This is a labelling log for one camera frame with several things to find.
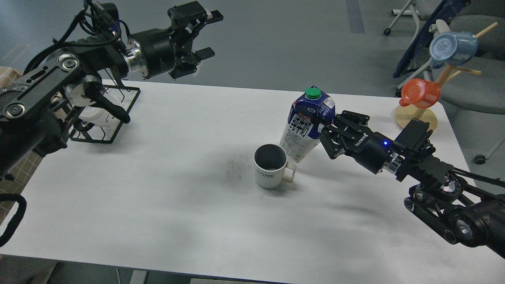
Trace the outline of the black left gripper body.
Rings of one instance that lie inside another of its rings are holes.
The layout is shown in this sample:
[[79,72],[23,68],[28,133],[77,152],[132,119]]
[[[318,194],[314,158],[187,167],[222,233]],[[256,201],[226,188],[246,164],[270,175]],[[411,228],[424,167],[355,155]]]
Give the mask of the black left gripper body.
[[201,62],[192,56],[193,40],[204,27],[202,6],[175,6],[167,11],[171,24],[128,36],[128,48],[145,79],[168,73],[172,79],[193,74]]

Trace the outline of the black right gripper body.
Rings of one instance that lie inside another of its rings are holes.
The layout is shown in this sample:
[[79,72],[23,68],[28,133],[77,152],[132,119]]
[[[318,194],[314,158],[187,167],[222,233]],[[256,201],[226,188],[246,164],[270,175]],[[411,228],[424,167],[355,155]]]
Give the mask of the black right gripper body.
[[345,125],[325,124],[321,130],[320,142],[328,157],[336,159],[346,155],[374,174],[382,171],[393,160],[390,148],[393,141],[368,128],[368,115],[351,111],[339,115]]

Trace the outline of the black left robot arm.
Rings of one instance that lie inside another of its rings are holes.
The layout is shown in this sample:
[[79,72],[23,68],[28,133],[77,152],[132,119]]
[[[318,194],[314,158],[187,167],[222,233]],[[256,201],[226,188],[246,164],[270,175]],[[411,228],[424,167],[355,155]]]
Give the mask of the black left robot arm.
[[67,147],[69,130],[81,123],[85,107],[109,112],[122,123],[130,116],[105,97],[99,75],[108,69],[117,85],[139,71],[145,79],[168,73],[173,79],[193,74],[210,47],[192,51],[193,40],[209,24],[223,20],[199,2],[169,8],[171,24],[131,34],[111,3],[85,0],[65,34],[37,54],[23,75],[1,88],[1,179],[30,152],[40,157]]

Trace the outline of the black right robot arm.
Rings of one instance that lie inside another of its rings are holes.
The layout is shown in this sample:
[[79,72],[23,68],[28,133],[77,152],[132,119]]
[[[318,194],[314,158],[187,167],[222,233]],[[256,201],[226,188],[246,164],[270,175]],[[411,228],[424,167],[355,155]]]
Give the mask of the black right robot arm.
[[320,141],[330,157],[352,157],[377,174],[390,172],[398,181],[412,177],[404,206],[449,244],[486,246],[505,254],[504,195],[470,185],[466,178],[504,187],[491,179],[458,169],[434,156],[429,123],[411,119],[396,139],[368,128],[369,117],[350,111],[333,120],[312,119],[321,130]]

